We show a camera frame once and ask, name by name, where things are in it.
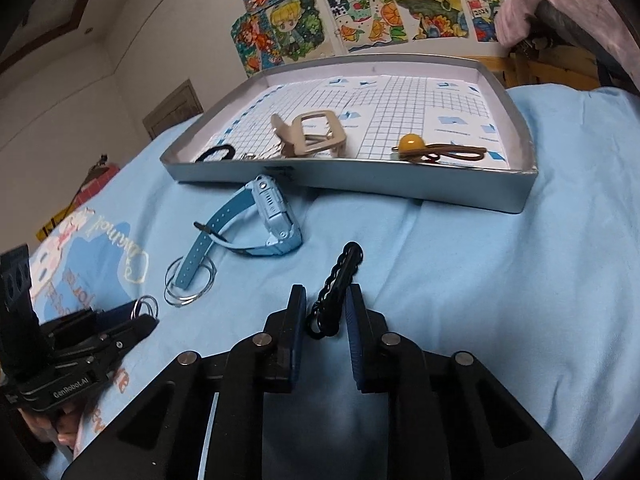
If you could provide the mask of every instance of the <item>red object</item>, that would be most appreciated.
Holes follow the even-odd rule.
[[[90,198],[100,193],[102,191],[102,188],[107,185],[107,182],[110,181],[116,175],[116,173],[120,171],[120,168],[118,168],[114,164],[107,164],[107,168],[107,171],[105,171],[101,176],[99,176],[98,178],[94,178],[93,180],[82,186],[80,193],[78,193],[78,195],[74,199],[75,208],[80,207]]]

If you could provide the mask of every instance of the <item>blue smartwatch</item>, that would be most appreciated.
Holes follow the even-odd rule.
[[[262,246],[241,247],[220,236],[220,231],[241,212],[255,205],[269,238]],[[251,256],[287,254],[302,244],[302,234],[289,204],[282,196],[276,182],[267,175],[259,175],[236,191],[229,201],[206,224],[194,222],[201,231],[196,243],[182,260],[174,285],[185,290],[193,279],[198,266],[213,244]]]

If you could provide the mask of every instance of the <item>black hair tie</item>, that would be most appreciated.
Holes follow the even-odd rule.
[[[197,159],[196,162],[204,162],[208,156],[213,155],[221,150],[226,150],[226,155],[222,157],[222,160],[231,160],[236,156],[236,149],[231,144],[220,144],[219,146],[214,146],[213,148],[209,148],[207,151],[202,153]]]

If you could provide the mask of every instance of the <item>white wall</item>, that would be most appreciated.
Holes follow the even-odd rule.
[[[124,165],[146,144],[101,45],[62,57],[0,100],[0,251],[27,242],[73,197],[101,153]]]
[[[105,46],[136,127],[185,79],[206,110],[246,79],[229,36],[242,0],[128,0]]]

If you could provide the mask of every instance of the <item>bed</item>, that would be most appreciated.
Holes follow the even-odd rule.
[[[213,248],[214,285],[183,308],[162,299],[166,269],[195,240],[193,222],[239,186],[177,184],[166,172],[159,156],[191,121],[158,137],[31,258],[41,321],[143,294],[159,303],[155,332],[88,406],[75,454],[180,352],[228,351],[286,306],[294,283],[315,298],[355,240],[356,281],[391,330],[427,351],[475,354],[595,478],[640,413],[640,100],[555,85],[510,95],[540,168],[523,213],[283,186],[303,245],[277,258]],[[266,397],[266,479],[384,477],[386,399],[357,391],[348,355],[344,327],[306,338],[292,396]],[[316,458],[320,442],[330,460]],[[47,475],[64,468],[56,455]]]

